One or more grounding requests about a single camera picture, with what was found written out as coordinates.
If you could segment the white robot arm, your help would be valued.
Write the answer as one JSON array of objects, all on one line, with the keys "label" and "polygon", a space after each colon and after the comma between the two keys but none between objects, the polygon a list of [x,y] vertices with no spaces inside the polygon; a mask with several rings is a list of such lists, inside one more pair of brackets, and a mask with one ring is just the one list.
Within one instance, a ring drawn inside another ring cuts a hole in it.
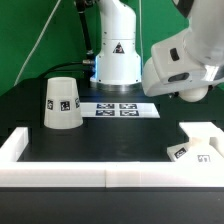
[{"label": "white robot arm", "polygon": [[140,85],[149,96],[176,93],[188,102],[224,83],[224,0],[171,0],[189,26],[151,48],[135,50],[136,15],[120,0],[98,0],[101,51],[91,84],[110,91]]}]

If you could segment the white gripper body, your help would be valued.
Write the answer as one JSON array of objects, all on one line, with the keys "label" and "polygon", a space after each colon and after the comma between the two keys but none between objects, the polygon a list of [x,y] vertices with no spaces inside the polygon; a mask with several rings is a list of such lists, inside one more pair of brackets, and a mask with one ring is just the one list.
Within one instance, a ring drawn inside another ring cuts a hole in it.
[{"label": "white gripper body", "polygon": [[204,97],[209,86],[224,83],[224,65],[211,66],[195,60],[186,50],[187,30],[154,44],[142,75],[144,93],[158,96],[197,90]]}]

